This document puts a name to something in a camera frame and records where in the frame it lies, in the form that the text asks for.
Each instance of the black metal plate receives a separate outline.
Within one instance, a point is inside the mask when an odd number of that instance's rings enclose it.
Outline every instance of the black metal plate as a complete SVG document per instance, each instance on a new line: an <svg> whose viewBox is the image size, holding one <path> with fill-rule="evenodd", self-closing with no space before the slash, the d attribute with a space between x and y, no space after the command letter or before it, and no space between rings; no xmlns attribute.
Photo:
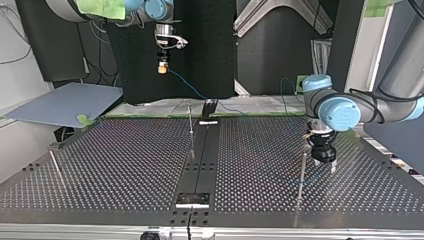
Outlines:
<svg viewBox="0 0 424 240"><path fill-rule="evenodd" d="M220 119L215 131L208 226L424 229L424 186L353 132L335 142L335 173L308 157L298 205L305 118Z"/></svg>

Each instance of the perforated metal table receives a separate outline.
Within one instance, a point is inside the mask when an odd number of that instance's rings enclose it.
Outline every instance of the perforated metal table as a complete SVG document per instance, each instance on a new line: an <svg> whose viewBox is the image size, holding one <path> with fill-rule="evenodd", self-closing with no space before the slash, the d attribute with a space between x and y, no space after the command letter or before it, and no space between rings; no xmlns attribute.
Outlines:
<svg viewBox="0 0 424 240"><path fill-rule="evenodd" d="M370 236L424 239L424 187L361 138L339 134L333 174L308 157L299 204L305 118L218 118L217 125L196 124L193 135L189 125L188 119L99 122L55 153L56 161L46 155L0 185L0 239L2 231L81 232L81 226L97 233L132 229L130 238L149 229L183 239L187 230L257 237L253 231L343 229L332 233L340 237L375 229ZM209 207L176 208L180 193L210 194Z"/></svg>

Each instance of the green tape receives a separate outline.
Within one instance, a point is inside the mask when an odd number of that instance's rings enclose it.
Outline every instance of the green tape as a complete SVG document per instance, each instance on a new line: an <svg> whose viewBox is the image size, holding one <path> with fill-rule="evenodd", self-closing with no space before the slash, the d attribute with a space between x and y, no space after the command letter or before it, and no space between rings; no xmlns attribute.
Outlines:
<svg viewBox="0 0 424 240"><path fill-rule="evenodd" d="M82 125L84 125L84 127L93 125L94 121L89 119L86 115L84 114L80 114L77 117L78 122L81 123Z"/></svg>
<svg viewBox="0 0 424 240"><path fill-rule="evenodd" d="M266 113L214 113L211 117L289 117L289 116L304 116L304 112L266 112Z"/></svg>
<svg viewBox="0 0 424 240"><path fill-rule="evenodd" d="M125 19L125 0L77 0L76 3L80 12L84 14Z"/></svg>
<svg viewBox="0 0 424 240"><path fill-rule="evenodd" d="M200 114L192 114L192 118L199 118ZM108 114L103 118L189 118L188 114Z"/></svg>
<svg viewBox="0 0 424 240"><path fill-rule="evenodd" d="M366 18L384 17L387 7L391 4L390 0L368 0L365 10Z"/></svg>
<svg viewBox="0 0 424 240"><path fill-rule="evenodd" d="M296 81L296 92L303 93L303 81L308 78L310 75L299 75L297 76Z"/></svg>

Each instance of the aluminum frame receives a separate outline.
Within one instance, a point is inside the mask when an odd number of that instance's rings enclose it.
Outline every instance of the aluminum frame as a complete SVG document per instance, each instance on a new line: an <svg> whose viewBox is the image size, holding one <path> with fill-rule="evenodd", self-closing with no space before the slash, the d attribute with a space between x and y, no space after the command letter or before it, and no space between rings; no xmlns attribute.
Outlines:
<svg viewBox="0 0 424 240"><path fill-rule="evenodd" d="M289 7L299 13L320 34L325 34L333 22L323 8L316 17L319 2L317 0L251 0L234 23L238 37L243 37L268 12L277 7Z"/></svg>

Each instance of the blue cable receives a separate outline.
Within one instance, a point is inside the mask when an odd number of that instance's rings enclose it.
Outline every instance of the blue cable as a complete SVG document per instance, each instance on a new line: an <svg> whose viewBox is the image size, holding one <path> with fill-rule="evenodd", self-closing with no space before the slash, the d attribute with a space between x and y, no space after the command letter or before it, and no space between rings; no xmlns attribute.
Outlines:
<svg viewBox="0 0 424 240"><path fill-rule="evenodd" d="M184 78L183 76L181 76L180 74L172 71L171 69L168 69L168 71L172 74L174 74L175 76L179 77L181 79L181 81L183 81L185 83L185 85L187 85L189 88L191 88L191 90L193 90L197 96L203 98L203 99L208 99L207 97L203 96L202 94L200 94L193 86L191 86Z"/></svg>

